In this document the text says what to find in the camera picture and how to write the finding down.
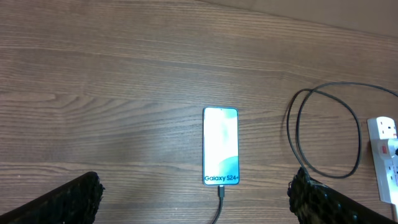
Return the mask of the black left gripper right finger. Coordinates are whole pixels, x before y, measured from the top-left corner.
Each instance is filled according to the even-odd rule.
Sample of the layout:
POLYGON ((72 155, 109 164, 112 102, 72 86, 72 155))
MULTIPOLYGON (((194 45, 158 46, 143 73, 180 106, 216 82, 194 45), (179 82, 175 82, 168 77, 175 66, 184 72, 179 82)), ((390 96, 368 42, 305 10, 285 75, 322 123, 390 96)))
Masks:
POLYGON ((313 179, 303 168, 289 183, 287 195, 290 211, 300 224, 395 224, 394 220, 313 179))

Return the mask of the Samsung Galaxy smartphone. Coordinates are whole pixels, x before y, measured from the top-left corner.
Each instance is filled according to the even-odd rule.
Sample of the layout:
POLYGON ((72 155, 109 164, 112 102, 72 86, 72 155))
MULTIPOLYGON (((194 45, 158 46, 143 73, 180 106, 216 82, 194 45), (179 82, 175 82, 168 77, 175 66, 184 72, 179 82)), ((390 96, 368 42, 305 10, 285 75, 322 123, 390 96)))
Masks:
POLYGON ((203 110, 203 183, 237 185, 239 167, 239 113, 236 108, 203 110))

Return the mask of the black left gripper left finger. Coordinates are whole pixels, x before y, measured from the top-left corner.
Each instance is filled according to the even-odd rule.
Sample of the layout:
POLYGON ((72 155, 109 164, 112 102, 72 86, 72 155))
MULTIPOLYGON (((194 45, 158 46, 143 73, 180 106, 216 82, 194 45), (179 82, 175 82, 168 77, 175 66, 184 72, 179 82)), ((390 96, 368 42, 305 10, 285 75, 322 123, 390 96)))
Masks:
POLYGON ((1 215, 1 224, 92 224, 103 191, 97 173, 87 172, 1 215))

